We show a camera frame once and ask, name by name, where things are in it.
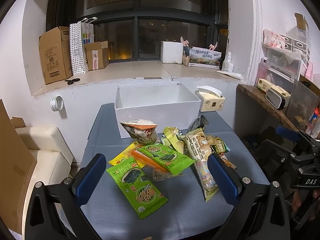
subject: scissors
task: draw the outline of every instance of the scissors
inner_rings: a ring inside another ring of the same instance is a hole
[[[80,78],[74,78],[74,79],[72,79],[72,80],[65,80],[65,81],[67,81],[67,84],[68,85],[72,85],[74,82],[78,82],[78,81],[80,81]]]

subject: table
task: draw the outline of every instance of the table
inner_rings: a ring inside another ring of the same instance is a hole
[[[241,177],[248,176],[256,183],[269,184],[254,158],[219,114],[202,114],[209,121],[205,133],[225,141],[231,149],[226,156],[238,167],[238,174]],[[132,141],[131,138],[120,138],[114,104],[103,105],[89,134],[82,166],[86,166],[96,153],[104,154],[107,160],[111,160]],[[151,178],[151,170],[143,170]],[[100,179],[87,205],[81,209],[103,240],[142,240],[148,236],[152,236],[153,240],[177,240],[223,224],[233,207],[226,203],[219,191],[207,203],[204,201],[193,165],[183,173],[183,177],[154,182],[169,200],[143,220],[139,219],[107,172]]]
[[[238,84],[237,90],[245,93],[250,98],[252,98],[254,101],[256,101],[259,105],[261,105],[265,110],[268,111],[269,114],[271,114],[274,118],[276,118],[280,124],[288,128],[290,130],[298,132],[299,130],[295,127],[295,125],[285,116],[284,112],[286,110],[277,110],[275,109],[267,100],[266,100],[266,94],[264,94],[262,91],[260,91],[255,86],[249,86],[244,84]]]

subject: open white box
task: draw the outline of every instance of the open white box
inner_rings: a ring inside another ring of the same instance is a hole
[[[156,132],[166,126],[187,129],[198,117],[200,99],[180,82],[118,86],[115,110],[121,138],[130,137],[120,122],[136,119],[157,124]]]

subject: tape roll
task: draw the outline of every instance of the tape roll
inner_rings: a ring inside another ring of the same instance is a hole
[[[57,96],[50,101],[51,110],[54,112],[60,111],[63,108],[63,100],[61,96]]]

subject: wooden desk edge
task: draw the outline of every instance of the wooden desk edge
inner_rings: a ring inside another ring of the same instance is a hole
[[[254,101],[256,101],[260,106],[262,106],[268,113],[270,113],[274,118],[276,118],[283,127],[294,130],[298,132],[299,130],[294,126],[294,124],[285,116],[284,112],[275,109],[264,97],[264,93],[261,92],[255,86],[238,84],[237,90],[245,93]]]

